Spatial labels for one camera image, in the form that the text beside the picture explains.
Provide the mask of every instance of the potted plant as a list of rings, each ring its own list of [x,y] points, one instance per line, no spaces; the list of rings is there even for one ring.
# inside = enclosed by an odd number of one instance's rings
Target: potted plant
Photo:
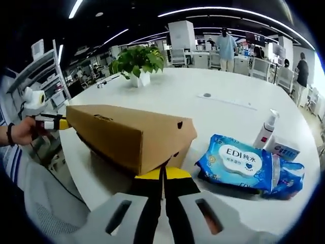
[[[109,65],[110,73],[121,73],[135,87],[150,83],[150,74],[159,69],[163,71],[165,58],[156,47],[136,46],[124,49],[117,60]]]

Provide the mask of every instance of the brown cardboard box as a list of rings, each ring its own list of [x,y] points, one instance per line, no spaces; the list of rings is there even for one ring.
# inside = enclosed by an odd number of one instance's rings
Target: brown cardboard box
[[[168,159],[181,167],[197,137],[190,118],[109,105],[67,106],[67,120],[87,144],[137,175]]]

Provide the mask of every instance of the man in light blue shirt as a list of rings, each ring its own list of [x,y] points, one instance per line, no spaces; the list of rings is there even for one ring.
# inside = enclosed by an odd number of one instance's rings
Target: man in light blue shirt
[[[226,27],[221,29],[222,35],[218,37],[217,46],[220,47],[220,65],[222,71],[234,71],[234,48],[237,53],[237,43],[235,39],[229,35]]]

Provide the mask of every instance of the black wristband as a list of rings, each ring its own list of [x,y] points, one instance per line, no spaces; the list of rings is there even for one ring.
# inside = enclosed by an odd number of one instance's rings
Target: black wristband
[[[15,145],[14,141],[12,140],[12,136],[11,136],[11,128],[12,128],[12,126],[14,126],[14,124],[10,123],[8,125],[8,130],[7,130],[8,142],[9,142],[9,145],[11,145],[11,146]]]

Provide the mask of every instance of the wet wipes package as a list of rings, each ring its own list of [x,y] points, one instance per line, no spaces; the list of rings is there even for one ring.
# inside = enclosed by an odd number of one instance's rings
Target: wet wipes package
[[[213,135],[208,151],[197,162],[211,183],[224,183],[271,192],[272,154],[231,137]]]
[[[288,200],[303,188],[305,167],[300,163],[287,162],[277,155],[273,155],[273,161],[280,165],[278,182],[271,192],[264,192],[263,196]]]

